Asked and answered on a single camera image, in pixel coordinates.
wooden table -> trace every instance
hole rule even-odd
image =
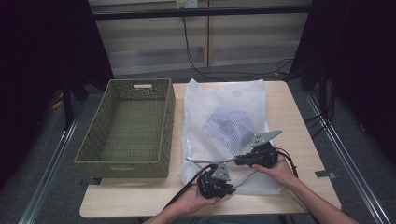
[[[203,83],[213,88],[228,83]],[[89,185],[80,208],[83,217],[151,217],[159,213],[183,187],[178,178],[182,163],[181,131],[184,119],[184,94],[187,84],[174,84],[176,95],[175,126],[169,177],[165,179],[102,179],[100,185]],[[318,152],[304,125],[301,114],[285,82],[267,81],[267,118],[270,130],[282,130],[274,144],[291,155],[300,179],[315,193],[341,208],[328,177],[317,178],[324,170]],[[300,201],[288,190],[278,195],[227,196],[214,206],[195,213],[197,216],[306,213]]]

folded white fabric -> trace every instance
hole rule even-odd
[[[192,179],[201,166],[196,162],[228,161],[248,153],[254,133],[268,132],[263,80],[228,84],[204,90],[191,80],[184,99],[182,131],[183,183]],[[280,186],[269,176],[255,174],[248,166],[227,163],[240,194],[277,194]]]

wall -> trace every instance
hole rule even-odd
[[[91,0],[93,12],[176,8],[176,1]],[[310,0],[200,0],[199,7],[310,5]],[[306,13],[186,18],[197,67],[294,57]],[[115,76],[189,68],[181,18],[98,21]]]

metal bracket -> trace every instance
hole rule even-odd
[[[280,130],[269,133],[255,133],[251,146],[258,147],[264,145],[265,143],[269,142],[271,139],[278,136],[280,133],[282,133],[282,131]]]
[[[325,170],[315,171],[315,175],[317,176],[317,178],[323,178],[323,177],[329,176],[329,174]]]
[[[102,178],[90,177],[88,180],[81,180],[81,183],[79,184],[79,186],[82,188],[87,188],[89,185],[100,185],[101,181],[102,181]]]
[[[230,174],[228,173],[227,166],[225,165],[225,162],[222,164],[219,164],[218,169],[215,170],[215,172],[211,175],[212,178],[218,179],[218,180],[225,180],[225,181],[230,181]]]

woven basket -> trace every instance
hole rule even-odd
[[[96,178],[168,177],[174,115],[171,79],[110,80],[75,163]]]

